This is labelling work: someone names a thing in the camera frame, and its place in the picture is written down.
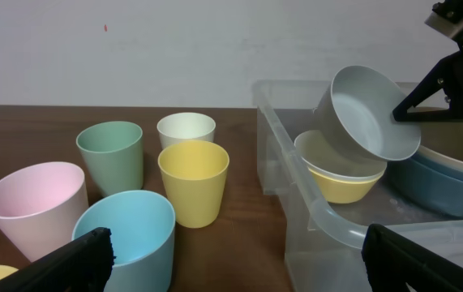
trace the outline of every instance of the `plastic container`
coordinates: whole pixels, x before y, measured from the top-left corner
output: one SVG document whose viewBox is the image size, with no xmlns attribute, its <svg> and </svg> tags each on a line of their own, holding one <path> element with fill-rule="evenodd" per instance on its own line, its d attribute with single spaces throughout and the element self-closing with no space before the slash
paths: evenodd
<svg viewBox="0 0 463 292">
<path fill-rule="evenodd" d="M 318 128 L 313 109 L 328 85 L 261 81 L 253 86 L 259 180 L 264 194 L 279 196 L 287 218 L 285 263 L 294 290 L 371 291 L 361 248 L 372 222 L 463 267 L 463 220 L 409 202 L 385 176 L 356 203 L 329 204 L 324 199 L 293 141 Z"/>
</svg>

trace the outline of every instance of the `plastic bowl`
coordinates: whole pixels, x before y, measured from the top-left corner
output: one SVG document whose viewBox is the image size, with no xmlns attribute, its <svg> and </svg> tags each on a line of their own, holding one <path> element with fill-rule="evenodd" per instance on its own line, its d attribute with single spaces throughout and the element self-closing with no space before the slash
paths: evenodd
<svg viewBox="0 0 463 292">
<path fill-rule="evenodd" d="M 324 176 L 309 168 L 312 177 L 318 184 L 323 197 L 330 203 L 348 204 L 362 199 L 368 191 L 377 183 L 381 174 L 366 182 L 345 182 Z"/>
<path fill-rule="evenodd" d="M 401 161 L 420 145 L 417 124 L 393 119 L 393 109 L 404 99 L 388 77 L 350 66 L 334 76 L 316 114 L 324 136 L 343 156 Z"/>
<path fill-rule="evenodd" d="M 390 163 L 392 184 L 415 203 L 454 217 L 463 217 L 463 181 L 451 178 L 414 158 Z"/>
<path fill-rule="evenodd" d="M 294 146 L 331 203 L 348 204 L 362 199 L 386 170 L 383 161 L 343 157 L 318 130 L 303 132 L 294 140 Z"/>
<path fill-rule="evenodd" d="M 421 128 L 422 145 L 416 158 L 434 170 L 463 180 L 463 123 L 423 123 Z"/>
</svg>

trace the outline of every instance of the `white wall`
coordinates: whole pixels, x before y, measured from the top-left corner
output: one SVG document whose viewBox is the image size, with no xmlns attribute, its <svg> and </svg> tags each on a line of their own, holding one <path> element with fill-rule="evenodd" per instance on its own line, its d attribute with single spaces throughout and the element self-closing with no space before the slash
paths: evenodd
<svg viewBox="0 0 463 292">
<path fill-rule="evenodd" d="M 0 104 L 251 106 L 258 79 L 419 81 L 438 0 L 0 0 Z"/>
</svg>

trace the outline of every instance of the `cup rim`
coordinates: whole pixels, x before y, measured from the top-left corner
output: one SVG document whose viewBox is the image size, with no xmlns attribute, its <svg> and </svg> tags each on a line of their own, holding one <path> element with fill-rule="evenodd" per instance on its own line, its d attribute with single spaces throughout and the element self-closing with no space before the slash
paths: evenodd
<svg viewBox="0 0 463 292">
<path fill-rule="evenodd" d="M 164 153 L 167 149 L 169 149 L 169 148 L 171 148 L 171 147 L 174 147 L 175 145 L 180 145 L 180 144 L 184 144 L 184 143 L 203 143 L 203 144 L 204 144 L 204 143 L 210 143 L 210 144 L 213 144 L 213 145 L 217 146 L 220 150 L 222 150 L 222 151 L 225 153 L 225 156 L 226 156 L 226 158 L 227 158 L 227 162 L 225 163 L 225 167 L 224 167 L 221 171 L 219 171 L 217 174 L 212 175 L 212 176 L 209 176 L 209 177 L 206 177 L 206 178 L 180 178 L 180 177 L 178 177 L 177 175 L 171 174 L 169 171 L 166 171 L 166 170 L 163 168 L 163 166 L 162 166 L 162 164 L 161 164 L 161 157 L 162 157 L 163 153 Z M 176 179 L 180 179 L 180 180 L 184 180 L 184 181 L 198 182 L 198 181 L 203 181 L 203 180 L 210 179 L 210 178 L 215 178 L 215 177 L 221 175 L 223 172 L 225 172 L 225 171 L 228 169 L 228 167 L 229 167 L 229 154 L 228 154 L 227 151 L 225 151 L 225 149 L 224 149 L 222 146 L 220 146 L 219 144 L 213 143 L 213 142 L 202 141 L 202 140 L 186 140 L 186 141 L 182 141 L 181 143 L 172 144 L 172 145 L 170 145 L 170 146 L 164 148 L 164 149 L 161 151 L 161 153 L 159 153 L 159 157 L 157 158 L 157 164 L 159 165 L 159 168 L 161 169 L 162 172 L 164 172 L 165 174 L 168 174 L 168 175 L 171 176 L 172 178 L 176 178 Z"/>
<path fill-rule="evenodd" d="M 0 216 L 0 219 L 3 219 L 3 220 L 18 220 L 18 219 L 24 219 L 24 218 L 29 218 L 29 217 L 33 217 L 33 216 L 36 216 L 36 215 L 40 215 L 42 213 L 46 213 L 48 211 L 51 211 L 55 208 L 58 208 L 60 206 L 62 206 L 63 204 L 65 204 L 68 200 L 70 200 L 72 197 L 74 197 L 76 194 L 78 194 L 78 191 L 81 190 L 82 187 L 84 187 L 85 185 L 85 173 L 84 173 L 84 170 L 82 170 L 81 167 L 77 166 L 76 164 L 74 163 L 70 163 L 70 162 L 65 162 L 65 161 L 49 161 L 49 162 L 43 162 L 43 163 L 37 163 L 35 165 L 30 165 L 30 166 L 26 166 L 20 170 L 16 170 L 10 174 L 8 174 L 7 176 L 5 176 L 4 178 L 1 178 L 0 179 L 0 183 L 3 183 L 4 180 L 8 179 L 9 177 L 11 176 L 14 176 L 16 174 L 19 174 L 20 172 L 22 171 L 27 171 L 28 169 L 32 168 L 32 167 L 36 167 L 36 166 L 39 166 L 39 165 L 46 165 L 46 164 L 66 164 L 66 165 L 70 165 L 70 166 L 73 166 L 75 167 L 76 169 L 78 169 L 80 171 L 80 173 L 82 174 L 82 183 L 78 186 L 78 188 L 75 189 L 75 191 L 73 191 L 72 193 L 70 193 L 70 195 L 68 197 L 66 197 L 60 204 L 57 204 L 51 208 L 47 208 L 46 210 L 42 210 L 40 212 L 36 212 L 36 213 L 31 213 L 31 214 L 28 214 L 28 215 L 23 215 L 23 216 L 9 216 L 9 217 L 6 217 L 6 216 Z"/>
<path fill-rule="evenodd" d="M 72 235 L 71 235 L 71 240 L 75 240 L 75 233 L 76 233 L 76 228 L 78 227 L 78 224 L 79 222 L 84 218 L 84 216 L 86 216 L 86 214 L 89 212 L 89 210 L 91 210 L 94 206 L 98 205 L 98 204 L 102 204 L 102 202 L 105 202 L 103 204 L 106 204 L 107 201 L 109 200 L 114 200 L 114 198 L 116 197 L 119 197 L 119 196 L 122 196 L 122 195 L 127 195 L 128 193 L 133 193 L 133 192 L 138 192 L 138 193 L 142 193 L 142 194 L 147 194 L 147 195 L 155 195 L 155 196 L 158 196 L 161 198 L 161 200 L 164 200 L 170 207 L 170 210 L 172 211 L 172 214 L 174 215 L 174 219 L 172 221 L 172 226 L 171 228 L 169 229 L 169 235 L 168 237 L 154 250 L 150 251 L 149 253 L 145 254 L 145 255 L 142 255 L 141 257 L 135 259 L 135 260 L 131 260 L 129 262 L 126 262 L 126 263 L 122 263 L 122 264 L 113 264 L 112 265 L 112 268 L 119 268 L 119 267 L 123 267 L 123 266 L 126 266 L 128 264 L 133 264 L 135 262 L 138 262 L 144 258 L 146 258 L 147 256 L 150 256 L 151 254 L 153 254 L 154 252 L 158 251 L 161 247 L 163 247 L 165 245 L 165 243 L 168 241 L 168 238 L 170 236 L 172 236 L 172 233 L 174 232 L 175 230 L 175 219 L 176 219 L 176 214 L 175 214 L 175 209 L 174 209 L 174 206 L 172 205 L 172 203 L 170 203 L 168 201 L 168 199 L 166 199 L 163 195 L 159 194 L 159 193 L 156 193 L 155 191 L 147 191 L 147 190 L 130 190 L 130 191 L 121 191 L 119 193 L 116 193 L 116 194 L 113 194 L 113 195 L 109 195 L 99 201 L 97 201 L 95 204 L 93 204 L 92 206 L 90 206 L 87 211 L 85 211 L 82 216 L 80 216 L 78 218 L 78 220 L 76 221 L 76 224 L 75 224 L 75 228 L 72 230 Z"/>
<path fill-rule="evenodd" d="M 379 159 L 381 160 L 384 160 L 384 161 L 403 161 L 403 160 L 406 160 L 410 157 L 412 157 L 418 150 L 418 148 L 420 147 L 420 142 L 421 142 L 421 137 L 419 136 L 418 137 L 418 141 L 417 141 L 417 145 L 415 147 L 415 149 L 411 152 L 411 153 L 408 153 L 408 155 L 406 157 L 385 157 L 379 153 L 375 153 L 375 152 L 372 152 L 371 150 L 367 149 L 365 146 L 361 145 L 361 143 L 354 138 L 354 136 L 352 135 L 352 133 L 348 130 L 347 127 L 345 127 L 345 123 L 343 122 L 343 119 L 341 119 L 341 116 L 337 114 L 336 112 L 336 106 L 334 104 L 334 84 L 336 83 L 336 78 L 338 77 L 338 75 L 342 72 L 342 71 L 345 71 L 345 70 L 350 70 L 352 68 L 362 68 L 362 69 L 365 69 L 367 71 L 371 71 L 377 75 L 380 75 L 382 76 L 383 78 L 385 78 L 388 83 L 391 83 L 392 86 L 398 91 L 398 92 L 402 92 L 401 88 L 399 87 L 399 85 L 397 85 L 393 80 L 389 79 L 389 77 L 387 77 L 385 74 L 377 71 L 376 69 L 374 68 L 371 68 L 371 67 L 368 67 L 368 66 L 361 66 L 361 65 L 351 65 L 351 66 L 345 66 L 345 67 L 342 67 L 335 75 L 334 77 L 332 78 L 332 82 L 330 83 L 330 101 L 331 101 L 331 104 L 332 104 L 332 108 L 334 109 L 334 114 L 336 115 L 337 119 L 339 120 L 339 123 L 341 124 L 341 127 L 348 133 L 349 137 L 351 138 L 351 140 L 353 142 L 356 143 L 357 146 L 359 146 L 360 148 L 364 149 L 364 151 L 370 153 L 371 155 L 373 155 L 374 157 L 378 157 Z"/>
<path fill-rule="evenodd" d="M 89 131 L 91 129 L 93 129 L 94 127 L 100 127 L 102 125 L 105 125 L 105 124 L 108 124 L 108 123 L 114 123 L 114 122 L 123 122 L 123 123 L 127 123 L 127 124 L 131 124 L 131 125 L 134 125 L 136 127 L 138 127 L 139 129 L 139 137 L 132 143 L 128 144 L 127 146 L 123 147 L 123 148 L 119 148 L 119 149 L 114 149 L 114 150 L 110 150 L 110 151 L 92 151 L 92 150 L 89 150 L 89 149 L 86 149 L 86 148 L 83 148 L 80 144 L 79 144 L 79 137 L 84 134 L 86 131 Z M 85 151 L 85 152 L 89 152 L 89 153 L 96 153 L 96 154 L 108 154 L 108 153 L 114 153 L 114 152 L 118 152 L 118 151 L 122 151 L 124 149 L 127 149 L 127 148 L 130 148 L 132 147 L 134 144 L 136 144 L 137 142 L 139 142 L 139 140 L 141 140 L 141 138 L 143 137 L 143 129 L 136 123 L 134 122 L 128 122 L 128 121 L 109 121 L 109 122 L 100 122 L 96 125 L 92 125 L 90 127 L 88 127 L 87 129 L 84 129 L 83 131 L 81 131 L 77 136 L 76 136 L 76 146 L 81 149 L 82 151 Z"/>
<path fill-rule="evenodd" d="M 460 184 L 463 184 L 463 179 L 459 179 L 459 178 L 454 178 L 452 176 L 449 176 L 449 175 L 446 175 L 446 174 L 443 174 L 441 172 L 439 172 L 438 170 L 435 170 L 427 165 L 424 165 L 422 162 L 420 161 L 417 161 L 416 159 L 414 159 L 413 157 L 411 157 L 410 159 L 407 159 L 405 161 L 409 161 L 411 163 L 414 163 L 415 165 L 419 165 L 421 166 L 422 168 L 425 168 L 427 170 L 429 170 L 432 174 L 437 174 L 439 175 L 441 178 L 446 178 L 448 179 L 449 181 L 452 181 L 452 182 L 455 182 L 455 183 L 460 183 Z"/>
<path fill-rule="evenodd" d="M 175 137 L 175 136 L 172 136 L 172 135 L 168 135 L 168 134 L 166 134 L 164 131 L 161 131 L 161 129 L 159 128 L 159 125 L 161 124 L 161 122 L 165 121 L 167 118 L 172 118 L 173 116 L 176 116 L 176 115 L 183 115 L 183 114 L 196 114 L 196 115 L 204 116 L 205 118 L 209 118 L 209 119 L 212 121 L 212 124 L 213 124 L 212 129 L 211 129 L 210 131 L 208 131 L 208 132 L 202 134 L 202 135 L 198 135 L 198 136 L 192 137 L 192 138 L 178 138 L 178 137 Z M 181 113 L 169 114 L 169 115 L 167 115 L 166 117 L 163 117 L 162 119 L 159 120 L 159 122 L 157 122 L 156 128 L 157 128 L 157 131 L 158 131 L 160 134 L 162 134 L 162 135 L 164 135 L 164 136 L 166 136 L 166 137 L 169 137 L 169 138 L 185 139 L 185 140 L 196 140 L 196 139 L 198 139 L 198 138 L 204 137 L 204 136 L 206 136 L 207 134 L 209 134 L 209 133 L 215 131 L 216 122 L 215 122 L 215 120 L 214 120 L 212 117 L 210 117 L 210 116 L 208 116 L 208 115 L 206 115 L 206 114 L 201 114 L 201 113 L 196 113 L 196 112 L 181 112 Z"/>
</svg>

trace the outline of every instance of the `white cup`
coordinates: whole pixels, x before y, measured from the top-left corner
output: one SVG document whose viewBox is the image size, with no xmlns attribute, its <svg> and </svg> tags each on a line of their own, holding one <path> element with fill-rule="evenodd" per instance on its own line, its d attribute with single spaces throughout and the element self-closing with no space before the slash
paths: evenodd
<svg viewBox="0 0 463 292">
<path fill-rule="evenodd" d="M 163 149 L 186 140 L 213 142 L 215 127 L 212 118 L 197 113 L 171 114 L 157 123 Z"/>
</svg>

